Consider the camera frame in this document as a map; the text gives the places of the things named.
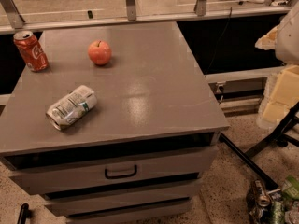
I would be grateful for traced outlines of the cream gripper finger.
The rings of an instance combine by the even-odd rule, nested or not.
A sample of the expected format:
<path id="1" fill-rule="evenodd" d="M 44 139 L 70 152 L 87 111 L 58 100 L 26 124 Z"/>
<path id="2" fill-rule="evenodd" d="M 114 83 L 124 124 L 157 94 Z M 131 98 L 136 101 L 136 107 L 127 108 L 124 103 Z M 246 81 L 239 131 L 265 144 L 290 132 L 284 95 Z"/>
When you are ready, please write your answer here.
<path id="1" fill-rule="evenodd" d="M 276 46 L 278 28 L 275 26 L 266 35 L 263 35 L 255 43 L 257 49 L 270 50 Z"/>
<path id="2" fill-rule="evenodd" d="M 299 66 L 287 65 L 268 77 L 261 101 L 257 125 L 273 129 L 299 101 Z"/>

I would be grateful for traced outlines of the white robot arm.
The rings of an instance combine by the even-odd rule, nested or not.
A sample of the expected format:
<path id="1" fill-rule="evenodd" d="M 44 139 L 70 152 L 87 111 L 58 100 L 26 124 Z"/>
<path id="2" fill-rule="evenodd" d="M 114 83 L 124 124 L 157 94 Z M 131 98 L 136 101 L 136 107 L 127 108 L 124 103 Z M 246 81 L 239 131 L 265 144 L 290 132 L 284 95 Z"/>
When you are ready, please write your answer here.
<path id="1" fill-rule="evenodd" d="M 271 74 L 266 81 L 263 100 L 258 111 L 257 124 L 272 129 L 299 101 L 299 4 L 255 43 L 263 50 L 273 49 L 284 68 Z"/>

